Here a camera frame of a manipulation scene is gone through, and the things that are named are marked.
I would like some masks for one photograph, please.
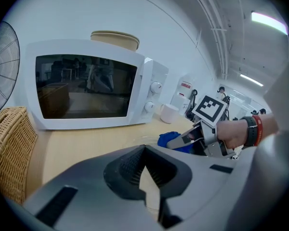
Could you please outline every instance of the human hand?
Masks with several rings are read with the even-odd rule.
[[[247,139],[247,121],[220,121],[216,124],[217,138],[225,141],[227,148],[243,145]]]

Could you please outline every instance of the label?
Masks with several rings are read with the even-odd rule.
[[[187,84],[185,84],[185,83],[181,83],[181,86],[183,86],[183,87],[186,87],[186,88],[191,88],[191,86],[190,85],[187,85]]]

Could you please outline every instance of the black wristband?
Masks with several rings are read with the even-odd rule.
[[[258,134],[258,126],[255,118],[252,116],[245,116],[241,118],[240,120],[246,120],[247,121],[247,138],[245,141],[244,146],[254,146],[257,142],[257,134]]]

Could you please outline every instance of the ceiling light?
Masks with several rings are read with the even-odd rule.
[[[236,96],[234,96],[234,95],[232,95],[232,94],[230,94],[230,96],[233,96],[233,97],[235,97],[236,99],[240,99],[240,98],[237,98]],[[243,101],[242,99],[240,99],[241,101]]]
[[[240,76],[243,77],[243,78],[245,78],[245,79],[248,79],[248,80],[250,80],[250,81],[252,81],[252,82],[254,82],[254,83],[256,83],[257,85],[259,85],[259,86],[261,86],[261,87],[263,86],[263,84],[259,83],[258,81],[254,80],[254,79],[252,79],[252,78],[249,78],[249,77],[247,77],[247,76],[245,76],[245,75],[243,75],[243,74],[241,74]]]
[[[249,106],[250,106],[250,107],[252,107],[254,110],[256,110],[256,108],[255,108],[255,107],[253,107],[253,106],[251,106],[250,104],[249,104]]]
[[[266,25],[271,26],[271,27],[274,27],[275,29],[288,35],[286,26],[284,24],[282,24],[281,22],[279,22],[279,21],[277,21],[277,20],[275,20],[269,16],[266,16],[266,15],[263,15],[260,13],[256,13],[256,12],[252,12],[251,13],[251,20],[266,24]]]
[[[243,95],[244,96],[244,94],[242,94],[241,92],[238,92],[237,90],[234,90],[235,92],[237,92],[237,93],[240,93],[241,95]]]

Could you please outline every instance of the white mug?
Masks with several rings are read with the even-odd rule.
[[[179,109],[171,104],[165,104],[162,106],[163,110],[160,114],[160,119],[165,123],[172,123],[179,116]]]

